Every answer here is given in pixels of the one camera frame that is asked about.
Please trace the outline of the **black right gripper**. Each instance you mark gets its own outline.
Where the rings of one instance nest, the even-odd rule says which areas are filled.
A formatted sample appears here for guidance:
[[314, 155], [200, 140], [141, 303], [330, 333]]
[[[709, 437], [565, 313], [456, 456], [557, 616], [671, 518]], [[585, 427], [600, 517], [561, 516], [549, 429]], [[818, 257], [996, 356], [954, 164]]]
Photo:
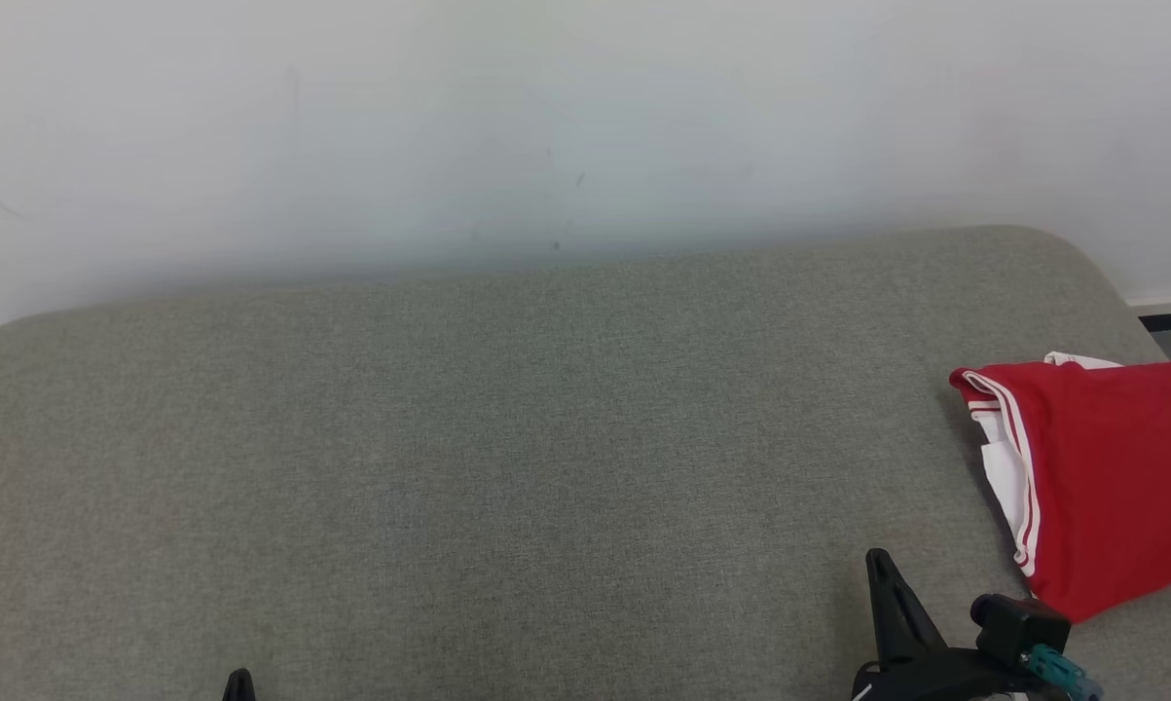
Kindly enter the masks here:
[[970, 607], [972, 647], [950, 646], [891, 554], [865, 555], [877, 658], [854, 676], [854, 700], [985, 700], [1055, 689], [1030, 671], [1038, 646], [1064, 652], [1071, 620], [1036, 599], [981, 595]]

